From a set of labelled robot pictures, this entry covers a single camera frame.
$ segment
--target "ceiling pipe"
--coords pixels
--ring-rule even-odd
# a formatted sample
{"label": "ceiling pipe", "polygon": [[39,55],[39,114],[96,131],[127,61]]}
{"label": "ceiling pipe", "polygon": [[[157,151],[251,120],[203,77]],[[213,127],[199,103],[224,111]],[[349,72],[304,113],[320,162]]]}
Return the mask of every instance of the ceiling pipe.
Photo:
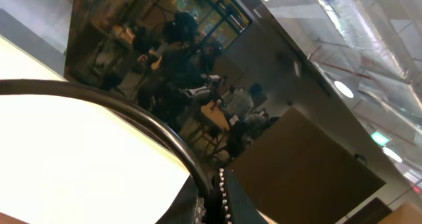
{"label": "ceiling pipe", "polygon": [[[320,41],[320,40],[317,40],[316,42],[318,42],[318,43],[320,43],[320,44],[328,44],[328,45],[334,45],[334,46],[338,46],[338,47],[346,47],[346,48],[350,48],[349,46],[347,46],[347,45],[342,45],[342,44],[338,44],[338,43],[328,43],[328,42],[324,42],[324,41]],[[309,56],[308,56],[308,59],[310,59],[310,57],[312,57],[319,49],[321,48],[321,45],[318,47],[318,49],[316,49],[316,51],[315,52],[313,52],[312,54],[310,54]],[[326,64],[326,63],[323,63],[323,62],[318,62],[318,63],[320,63],[320,64],[323,64],[323,65],[326,65],[326,66],[328,66],[328,67],[332,67],[332,68],[335,68],[335,69],[339,69],[339,67],[338,66],[334,66],[334,65],[329,65],[329,64]],[[368,67],[366,67],[365,65],[361,65],[360,66],[360,68],[361,69],[363,69],[363,70],[367,70],[367,71],[369,71],[369,72],[373,72],[373,73],[377,73],[377,74],[379,74],[379,75],[381,75],[381,76],[385,76],[385,77],[387,77],[387,78],[389,78],[389,79],[392,79],[392,80],[396,80],[396,81],[398,81],[398,82],[402,82],[402,83],[404,83],[404,84],[407,84],[407,85],[410,85],[411,84],[411,82],[409,82],[409,81],[407,81],[407,80],[404,80],[403,78],[401,78],[401,77],[399,77],[399,76],[396,76],[395,74],[390,74],[390,73],[387,73],[387,72],[383,72],[383,71],[381,71],[381,70],[376,70],[376,69],[370,69],[370,68],[368,68]],[[345,70],[346,72],[348,72],[348,73],[353,73],[354,74],[354,72],[352,72],[352,71],[350,71],[350,70]]]}
{"label": "ceiling pipe", "polygon": [[385,70],[381,76],[392,80],[400,78],[400,82],[405,83],[403,90],[395,91],[391,81],[373,80],[385,93],[380,103],[400,105],[413,115],[422,117],[420,73],[378,0],[317,1],[344,43],[354,53],[359,53],[362,59],[367,59],[365,66],[372,69],[371,72],[368,70],[369,73],[376,75],[380,70]]}
{"label": "ceiling pipe", "polygon": [[336,66],[336,65],[331,65],[330,63],[324,63],[324,62],[317,61],[317,60],[313,60],[313,59],[311,59],[311,61],[314,61],[314,62],[316,62],[316,63],[322,64],[322,65],[325,65],[325,66],[330,67],[330,68],[333,68],[333,69],[338,69],[338,70],[341,70],[341,71],[343,71],[343,72],[347,72],[347,73],[350,73],[350,74],[353,74],[353,75],[356,75],[356,76],[360,76],[361,78],[365,78],[365,79],[368,79],[368,80],[372,80],[372,78],[371,78],[370,76],[367,76],[367,75],[365,75],[365,74],[361,74],[361,73],[356,73],[356,72],[353,72],[353,71],[348,70],[348,69],[344,69],[344,68],[339,67],[339,66]]}
{"label": "ceiling pipe", "polygon": [[380,98],[379,96],[377,96],[377,95],[375,95],[374,93],[371,93],[371,92],[367,93],[367,97],[371,97],[371,98],[375,99],[377,102],[379,102],[381,104],[381,106],[385,110],[392,112],[395,116],[397,116],[399,119],[401,119],[403,122],[405,122],[411,128],[413,128],[416,132],[418,132],[420,135],[422,135],[422,127],[421,126],[419,126],[417,123],[412,121],[408,116],[404,115],[401,111],[399,111],[395,107],[391,106],[384,99]]}

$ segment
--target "wooden table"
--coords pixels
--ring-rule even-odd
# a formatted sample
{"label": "wooden table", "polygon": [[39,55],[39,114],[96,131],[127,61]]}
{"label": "wooden table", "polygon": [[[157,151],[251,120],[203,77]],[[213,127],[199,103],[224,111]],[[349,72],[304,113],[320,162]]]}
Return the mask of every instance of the wooden table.
{"label": "wooden table", "polygon": [[120,45],[120,48],[123,50],[115,52],[111,62],[104,67],[98,80],[97,86],[100,86],[104,82],[105,77],[113,70],[113,67],[117,64],[117,62],[130,50],[132,50],[132,41],[134,38],[134,35],[130,33],[130,30],[127,30],[120,25],[112,26],[110,33],[105,33],[105,36],[107,39],[116,42],[117,45]]}
{"label": "wooden table", "polygon": [[200,108],[200,112],[202,115],[204,115],[207,119],[212,121],[219,129],[222,131],[229,131],[230,127],[227,123],[227,119],[224,116],[223,112],[219,107],[216,107],[214,109],[211,109],[211,107],[214,105],[214,102],[211,101],[207,105],[204,105]]}
{"label": "wooden table", "polygon": [[[192,142],[195,135],[197,135],[200,131],[203,131],[205,129],[206,125],[212,125],[220,129],[220,131],[223,132],[223,137],[226,134],[227,131],[230,130],[230,126],[227,123],[226,117],[224,116],[223,112],[219,107],[215,107],[214,109],[211,109],[211,107],[214,105],[214,102],[211,101],[207,105],[204,105],[200,108],[200,113],[198,115],[198,118],[200,119],[201,123],[187,138],[187,142],[195,144],[196,140]],[[218,148],[220,142],[223,140],[223,138],[216,143],[215,149]]]}

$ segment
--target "person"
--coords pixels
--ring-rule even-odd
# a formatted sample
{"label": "person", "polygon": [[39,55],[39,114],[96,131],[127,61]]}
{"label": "person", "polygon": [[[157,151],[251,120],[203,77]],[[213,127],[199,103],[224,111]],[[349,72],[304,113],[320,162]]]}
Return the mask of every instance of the person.
{"label": "person", "polygon": [[206,105],[210,101],[217,101],[219,96],[216,92],[218,88],[218,82],[211,82],[207,89],[203,89],[200,92],[193,94],[189,102],[183,106],[182,113],[178,114],[174,123],[170,124],[170,127],[175,131],[179,132],[183,125],[200,111],[201,106]]}
{"label": "person", "polygon": [[239,156],[248,146],[252,145],[267,129],[268,114],[251,113],[244,121],[236,122],[230,129],[227,139],[227,151],[231,157]]}
{"label": "person", "polygon": [[234,89],[230,94],[226,94],[223,99],[224,106],[222,107],[226,117],[232,117],[237,115],[240,120],[252,111],[254,103],[252,96],[261,93],[262,87],[258,83],[254,83],[249,91],[245,91],[242,88]]}
{"label": "person", "polygon": [[178,103],[179,99],[174,99],[177,96],[171,92],[174,91],[172,88],[197,88],[204,85],[204,75],[212,70],[215,58],[222,54],[222,45],[216,40],[210,40],[199,49],[197,46],[193,49],[194,53],[191,53],[191,49],[169,49],[163,53],[160,72],[138,91],[141,107],[148,109],[150,98],[154,96],[166,100],[167,103],[163,104],[174,108],[174,103]]}

